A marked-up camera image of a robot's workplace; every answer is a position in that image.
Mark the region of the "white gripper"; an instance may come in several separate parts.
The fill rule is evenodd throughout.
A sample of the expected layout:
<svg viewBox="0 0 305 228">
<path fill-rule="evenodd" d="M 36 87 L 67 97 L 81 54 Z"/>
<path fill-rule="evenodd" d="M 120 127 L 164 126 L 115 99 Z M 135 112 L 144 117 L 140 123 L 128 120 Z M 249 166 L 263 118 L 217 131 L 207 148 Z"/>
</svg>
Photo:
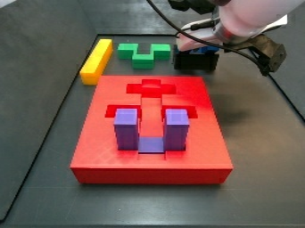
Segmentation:
<svg viewBox="0 0 305 228">
<path fill-rule="evenodd" d="M 190 30 L 191 25 L 201 25 L 205 22 L 215 22 L 209 28 L 199 28 L 197 30 Z M 182 29 L 190 36 L 201 39 L 201 41 L 211 43 L 213 45 L 226 44 L 226 45 L 238 45 L 242 44 L 249 38 L 257 37 L 263 32 L 277 29 L 279 26 L 287 24 L 287 15 L 282 16 L 275 22 L 263 26 L 258 31 L 250 32 L 245 35 L 237 35 L 229 30 L 219 17 L 217 20 L 206 19 L 197 20 L 182 27 Z M 179 37 L 176 38 L 176 45 L 180 51 L 188 51 L 191 49 L 197 49 L 203 47 L 206 44 L 195 41 L 193 38 L 186 37 L 182 33 L 179 33 Z"/>
</svg>

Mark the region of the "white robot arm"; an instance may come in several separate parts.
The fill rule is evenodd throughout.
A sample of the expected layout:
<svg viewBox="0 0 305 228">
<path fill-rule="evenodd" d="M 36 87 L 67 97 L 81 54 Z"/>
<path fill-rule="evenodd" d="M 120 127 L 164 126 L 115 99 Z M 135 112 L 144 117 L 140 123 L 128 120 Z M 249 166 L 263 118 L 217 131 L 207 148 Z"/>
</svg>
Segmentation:
<svg viewBox="0 0 305 228">
<path fill-rule="evenodd" d="M 176 38 L 180 51 L 213 44 L 242 44 L 267 29 L 287 23 L 287 14 L 305 0 L 209 0 L 215 4 L 213 16 L 182 27 Z"/>
</svg>

